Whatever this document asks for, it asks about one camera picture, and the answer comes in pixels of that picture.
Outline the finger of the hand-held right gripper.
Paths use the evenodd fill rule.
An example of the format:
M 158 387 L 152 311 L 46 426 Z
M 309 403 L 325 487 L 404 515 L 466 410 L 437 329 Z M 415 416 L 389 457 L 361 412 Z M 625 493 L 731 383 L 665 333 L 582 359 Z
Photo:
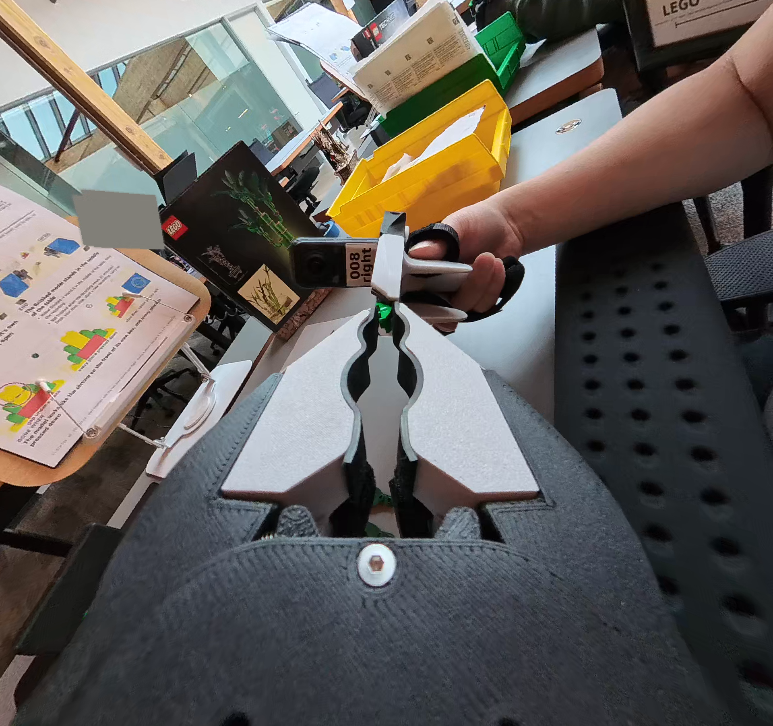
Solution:
M 393 305 L 401 295 L 403 237 L 380 237 L 370 288 L 378 302 Z

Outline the person's right forearm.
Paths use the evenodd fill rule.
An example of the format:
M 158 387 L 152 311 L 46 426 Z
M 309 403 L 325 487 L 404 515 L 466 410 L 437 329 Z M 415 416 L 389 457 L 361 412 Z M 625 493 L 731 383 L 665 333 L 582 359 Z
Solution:
M 772 160 L 771 8 L 713 64 L 517 185 L 530 253 L 751 176 Z

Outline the person's right hand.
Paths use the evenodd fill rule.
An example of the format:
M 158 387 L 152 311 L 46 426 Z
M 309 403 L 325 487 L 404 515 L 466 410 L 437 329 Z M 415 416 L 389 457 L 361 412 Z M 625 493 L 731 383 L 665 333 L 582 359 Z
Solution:
M 496 197 L 459 209 L 443 219 L 459 237 L 459 261 L 472 267 L 451 305 L 470 313 L 494 308 L 506 284 L 505 257 L 517 257 L 523 240 L 505 205 Z

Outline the green plastic bin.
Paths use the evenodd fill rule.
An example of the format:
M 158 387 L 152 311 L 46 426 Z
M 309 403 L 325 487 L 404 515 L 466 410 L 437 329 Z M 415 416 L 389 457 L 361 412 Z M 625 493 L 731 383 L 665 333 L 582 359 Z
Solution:
M 381 115 L 374 135 L 377 145 L 384 145 L 484 80 L 490 80 L 500 96 L 505 97 L 526 48 L 523 33 L 513 15 L 507 13 L 478 32 L 475 38 L 489 65 L 481 55 L 476 55 Z

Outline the black perforated chair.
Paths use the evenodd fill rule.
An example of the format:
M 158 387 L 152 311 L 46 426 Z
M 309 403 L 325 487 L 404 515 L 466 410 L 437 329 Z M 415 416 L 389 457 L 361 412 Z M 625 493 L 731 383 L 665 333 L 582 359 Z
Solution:
M 771 442 L 682 204 L 556 251 L 555 425 L 736 724 L 771 724 Z
M 772 304 L 771 231 L 704 257 L 714 291 L 727 317 L 744 312 L 749 328 L 767 322 Z

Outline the black office chair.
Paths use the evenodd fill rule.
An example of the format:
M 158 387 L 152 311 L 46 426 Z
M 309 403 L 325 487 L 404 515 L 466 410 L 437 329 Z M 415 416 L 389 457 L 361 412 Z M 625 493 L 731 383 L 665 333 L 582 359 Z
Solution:
M 312 192 L 314 184 L 319 178 L 319 174 L 319 165 L 315 163 L 308 165 L 301 173 L 291 178 L 284 187 L 285 192 L 298 206 L 304 206 L 304 212 L 309 217 L 319 205 L 319 200 Z

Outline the black bamboo print box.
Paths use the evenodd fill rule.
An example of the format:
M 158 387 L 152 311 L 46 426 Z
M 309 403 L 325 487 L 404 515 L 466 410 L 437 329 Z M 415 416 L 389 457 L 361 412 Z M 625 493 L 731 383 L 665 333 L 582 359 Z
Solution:
M 289 333 L 314 291 L 291 275 L 289 247 L 323 230 L 239 141 L 160 214 L 165 245 L 271 332 Z

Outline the printed instruction sheet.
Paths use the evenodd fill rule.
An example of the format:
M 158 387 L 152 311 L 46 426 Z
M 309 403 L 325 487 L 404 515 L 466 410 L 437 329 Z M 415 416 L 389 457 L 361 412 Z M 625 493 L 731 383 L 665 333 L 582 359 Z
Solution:
M 188 328 L 195 294 L 12 190 L 1 199 L 1 446 L 55 469 Z

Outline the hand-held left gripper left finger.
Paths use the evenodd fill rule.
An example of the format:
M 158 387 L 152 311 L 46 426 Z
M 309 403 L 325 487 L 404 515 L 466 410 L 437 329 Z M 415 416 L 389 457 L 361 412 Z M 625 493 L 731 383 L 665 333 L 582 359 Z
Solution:
M 303 506 L 337 537 L 364 536 L 376 483 L 358 401 L 377 340 L 368 308 L 277 376 L 221 486 L 225 497 Z

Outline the large white paper sheet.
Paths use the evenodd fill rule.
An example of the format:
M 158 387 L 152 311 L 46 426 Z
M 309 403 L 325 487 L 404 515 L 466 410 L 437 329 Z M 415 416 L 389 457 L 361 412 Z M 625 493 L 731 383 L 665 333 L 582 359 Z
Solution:
M 357 61 L 351 51 L 351 40 L 361 28 L 348 16 L 312 2 L 269 25 L 267 32 L 274 41 L 305 48 L 340 76 L 352 77 Z

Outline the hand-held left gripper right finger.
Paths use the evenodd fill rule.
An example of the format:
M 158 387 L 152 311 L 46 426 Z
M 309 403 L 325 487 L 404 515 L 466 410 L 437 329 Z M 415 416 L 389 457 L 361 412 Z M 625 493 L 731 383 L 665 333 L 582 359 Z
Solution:
M 395 305 L 401 413 L 391 498 L 402 538 L 429 538 L 453 508 L 530 501 L 539 485 L 483 369 Z

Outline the black toy box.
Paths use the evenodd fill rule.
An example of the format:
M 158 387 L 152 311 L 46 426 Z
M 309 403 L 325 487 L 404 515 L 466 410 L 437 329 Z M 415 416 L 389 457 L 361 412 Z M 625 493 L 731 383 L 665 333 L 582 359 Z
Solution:
M 378 13 L 350 40 L 350 49 L 356 62 L 374 53 L 391 40 L 417 11 L 415 0 L 394 0 Z

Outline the yellow plastic bin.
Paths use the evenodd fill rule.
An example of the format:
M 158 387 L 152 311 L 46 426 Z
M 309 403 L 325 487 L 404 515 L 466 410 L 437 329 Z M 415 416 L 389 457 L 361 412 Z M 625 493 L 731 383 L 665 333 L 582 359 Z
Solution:
M 474 134 L 382 183 L 403 154 L 419 156 L 449 125 L 485 106 Z M 511 117 L 484 80 L 359 161 L 327 216 L 353 238 L 378 235 L 386 212 L 405 212 L 411 231 L 496 193 L 506 175 Z

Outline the white framed sign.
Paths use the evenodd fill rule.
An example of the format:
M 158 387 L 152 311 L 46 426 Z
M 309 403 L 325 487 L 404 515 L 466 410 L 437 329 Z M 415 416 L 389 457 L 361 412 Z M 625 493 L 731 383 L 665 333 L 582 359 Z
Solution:
M 724 52 L 771 0 L 624 0 L 637 69 L 701 60 Z

